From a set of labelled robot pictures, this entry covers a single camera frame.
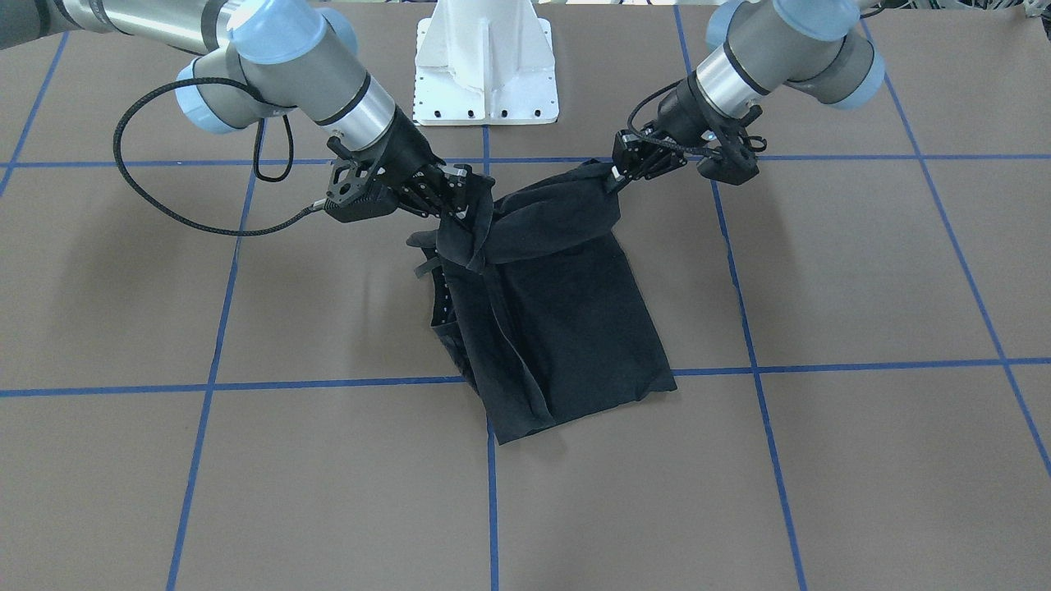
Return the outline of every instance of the blue joint cap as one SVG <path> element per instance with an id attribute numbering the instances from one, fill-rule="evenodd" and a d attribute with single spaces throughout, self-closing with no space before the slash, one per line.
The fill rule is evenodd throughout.
<path id="1" fill-rule="evenodd" d="M 343 16 L 339 11 L 335 8 L 329 8 L 328 6 L 324 8 L 317 8 L 317 12 L 325 17 L 325 20 L 332 25 L 332 30 L 335 32 L 336 37 L 343 44 L 350 49 L 351 54 L 357 55 L 357 34 L 354 33 L 354 25 L 350 24 L 347 17 Z"/>
<path id="2" fill-rule="evenodd" d="M 176 80 L 187 80 L 193 78 L 193 64 L 197 60 L 193 60 L 179 73 Z M 182 88 L 176 88 L 176 100 L 179 101 L 179 107 L 183 109 L 183 114 L 186 118 L 190 120 L 194 125 L 208 131 L 209 134 L 229 134 L 230 131 L 236 131 L 236 127 L 230 127 L 223 122 L 222 119 L 215 115 L 215 111 L 211 110 L 208 103 L 204 101 L 204 97 L 201 96 L 201 89 L 198 86 L 183 86 Z"/>
<path id="3" fill-rule="evenodd" d="M 327 29 L 305 0 L 247 0 L 226 25 L 238 54 L 257 64 L 292 61 L 316 47 Z"/>
<path id="4" fill-rule="evenodd" d="M 729 34 L 729 21 L 734 19 L 734 15 L 743 3 L 744 0 L 728 0 L 712 14 L 712 18 L 708 19 L 708 28 L 704 33 L 704 42 L 708 45 L 708 52 L 715 52 L 716 47 L 726 42 L 726 35 Z"/>
<path id="5" fill-rule="evenodd" d="M 861 19 L 851 0 L 774 0 L 781 19 L 818 41 L 843 39 Z"/>
<path id="6" fill-rule="evenodd" d="M 872 54 L 872 67 L 868 69 L 868 74 L 865 75 L 865 79 L 861 81 L 861 84 L 847 98 L 829 106 L 850 109 L 858 108 L 867 103 L 880 90 L 880 86 L 883 86 L 883 78 L 886 73 L 887 66 L 883 61 L 883 56 L 880 55 L 880 52 L 875 52 Z"/>

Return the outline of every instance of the dark gray cloth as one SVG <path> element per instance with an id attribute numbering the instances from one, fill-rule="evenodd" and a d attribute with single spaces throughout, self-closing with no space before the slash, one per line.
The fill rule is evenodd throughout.
<path id="1" fill-rule="evenodd" d="M 475 176 L 460 223 L 408 241 L 434 279 L 432 327 L 501 444 L 676 388 L 611 231 L 611 167 L 585 163 L 496 203 Z"/>

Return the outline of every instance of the black garment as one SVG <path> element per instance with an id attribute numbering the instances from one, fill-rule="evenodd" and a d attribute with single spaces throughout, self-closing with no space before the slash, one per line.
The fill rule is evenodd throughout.
<path id="1" fill-rule="evenodd" d="M 503 444 L 676 388 L 611 229 L 617 196 L 591 162 L 492 202 L 474 176 L 457 224 L 417 232 L 435 283 L 432 327 Z"/>

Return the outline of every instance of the folded fabric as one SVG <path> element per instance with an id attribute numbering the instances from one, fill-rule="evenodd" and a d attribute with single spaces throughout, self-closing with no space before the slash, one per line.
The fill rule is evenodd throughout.
<path id="1" fill-rule="evenodd" d="M 496 203 L 472 176 L 468 215 L 408 244 L 434 280 L 431 326 L 503 444 L 676 388 L 623 250 L 611 231 L 609 163 Z"/>

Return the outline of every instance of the white mounting plate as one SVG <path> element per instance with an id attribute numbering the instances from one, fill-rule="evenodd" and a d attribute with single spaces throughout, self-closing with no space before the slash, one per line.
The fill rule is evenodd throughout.
<path id="1" fill-rule="evenodd" d="M 551 47 L 551 23 L 537 20 Z M 427 18 L 416 26 L 417 52 L 430 25 Z M 412 119 L 420 125 L 537 125 L 558 119 L 554 70 L 518 73 L 503 87 L 492 90 L 488 111 L 485 94 L 460 86 L 449 70 L 417 67 L 415 87 Z"/>

